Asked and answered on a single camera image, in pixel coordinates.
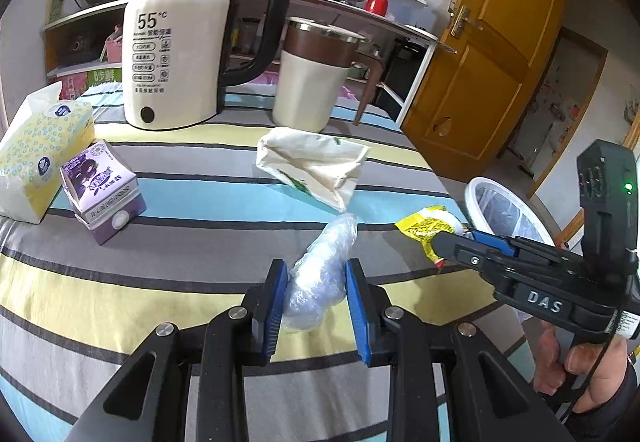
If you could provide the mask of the person's right hand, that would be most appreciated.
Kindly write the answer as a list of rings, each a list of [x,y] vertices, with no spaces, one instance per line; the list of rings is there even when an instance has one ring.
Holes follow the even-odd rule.
[[[573,412],[582,414],[602,406],[615,396],[622,385],[628,365],[627,340],[615,336],[603,352],[603,344],[578,344],[572,347],[563,363],[559,362],[560,344],[555,328],[545,321],[538,341],[534,389],[553,396],[570,376],[588,375],[597,361],[588,387],[574,405]]]

